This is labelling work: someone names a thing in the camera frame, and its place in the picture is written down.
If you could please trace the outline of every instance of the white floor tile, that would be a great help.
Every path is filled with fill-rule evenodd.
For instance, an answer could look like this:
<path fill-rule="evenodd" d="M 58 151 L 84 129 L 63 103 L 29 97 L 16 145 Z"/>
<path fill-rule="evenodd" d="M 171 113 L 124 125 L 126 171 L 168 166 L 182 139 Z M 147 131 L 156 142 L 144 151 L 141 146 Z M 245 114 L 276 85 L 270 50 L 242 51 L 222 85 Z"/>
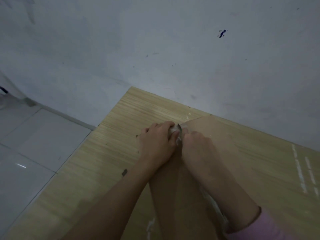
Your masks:
<path fill-rule="evenodd" d="M 40 109 L 29 107 L 10 95 L 4 96 L 4 102 L 5 108 L 0 109 L 0 140 Z"/>
<path fill-rule="evenodd" d="M 0 237 L 53 175 L 0 145 Z"/>
<path fill-rule="evenodd" d="M 0 143 L 57 171 L 90 130 L 41 109 Z"/>

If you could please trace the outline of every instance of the person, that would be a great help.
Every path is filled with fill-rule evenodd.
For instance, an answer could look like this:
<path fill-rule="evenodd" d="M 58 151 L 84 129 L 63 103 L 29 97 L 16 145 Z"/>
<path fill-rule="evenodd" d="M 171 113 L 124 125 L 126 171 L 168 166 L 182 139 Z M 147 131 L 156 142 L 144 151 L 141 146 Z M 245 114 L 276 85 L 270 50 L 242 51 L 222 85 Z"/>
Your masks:
<path fill-rule="evenodd" d="M 174 125 L 174 122 L 166 121 L 142 129 L 137 163 L 63 240 L 121 238 L 142 190 L 176 149 L 179 131 L 168 138 L 168 130 Z M 226 235 L 228 239 L 291 239 L 231 177 L 210 138 L 183 129 L 182 160 L 226 215 L 230 228 L 230 234 Z"/>

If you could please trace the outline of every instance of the wooden table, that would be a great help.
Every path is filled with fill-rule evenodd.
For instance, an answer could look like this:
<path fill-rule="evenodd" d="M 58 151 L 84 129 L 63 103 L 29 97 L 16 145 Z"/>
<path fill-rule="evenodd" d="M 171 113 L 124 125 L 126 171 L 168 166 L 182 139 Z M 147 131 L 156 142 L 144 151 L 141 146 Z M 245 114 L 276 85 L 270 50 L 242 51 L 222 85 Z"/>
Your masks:
<path fill-rule="evenodd" d="M 120 180 L 123 170 L 131 168 L 137 161 L 136 135 L 143 127 L 165 120 L 183 123 L 206 115 L 209 114 L 130 88 L 28 207 L 7 239 L 60 238 Z M 318 239 L 320 200 L 315 194 L 317 185 L 312 182 L 310 173 L 317 183 L 320 179 L 320 153 L 219 117 L 216 119 L 225 126 L 244 163 L 250 165 L 266 185 L 265 193 L 272 195 L 274 203 L 281 206 L 286 221 L 298 233 Z M 301 186 L 298 167 L 306 193 Z M 147 225 L 154 217 L 150 190 L 146 187 L 122 239 L 147 239 Z M 160 238 L 156 222 L 150 239 Z"/>

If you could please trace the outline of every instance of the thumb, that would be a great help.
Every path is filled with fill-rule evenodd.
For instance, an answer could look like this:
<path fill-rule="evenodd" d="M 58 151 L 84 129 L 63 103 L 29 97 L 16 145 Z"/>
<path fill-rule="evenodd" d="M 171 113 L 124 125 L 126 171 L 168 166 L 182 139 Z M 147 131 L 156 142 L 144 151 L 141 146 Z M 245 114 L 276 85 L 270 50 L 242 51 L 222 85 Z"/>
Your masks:
<path fill-rule="evenodd" d="M 188 128 L 183 128 L 183 129 L 182 129 L 182 135 L 181 135 L 181 140 L 182 140 L 182 141 L 183 141 L 184 136 L 185 136 L 186 134 L 189 134 L 189 130 L 188 130 Z"/>
<path fill-rule="evenodd" d="M 172 144 L 172 145 L 176 145 L 176 141 L 179 137 L 179 131 L 176 130 L 175 132 L 173 132 L 170 136 L 170 139 L 169 139 L 169 143 Z"/>

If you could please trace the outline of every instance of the purple sleeve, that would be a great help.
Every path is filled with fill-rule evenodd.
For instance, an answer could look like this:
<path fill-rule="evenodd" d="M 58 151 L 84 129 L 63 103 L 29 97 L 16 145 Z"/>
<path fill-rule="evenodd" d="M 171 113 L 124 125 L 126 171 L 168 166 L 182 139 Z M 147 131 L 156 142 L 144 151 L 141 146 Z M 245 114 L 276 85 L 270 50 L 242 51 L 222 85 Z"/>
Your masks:
<path fill-rule="evenodd" d="M 293 238 L 285 234 L 273 221 L 273 219 L 262 209 L 260 216 L 247 228 L 226 235 L 228 240 L 292 240 Z"/>

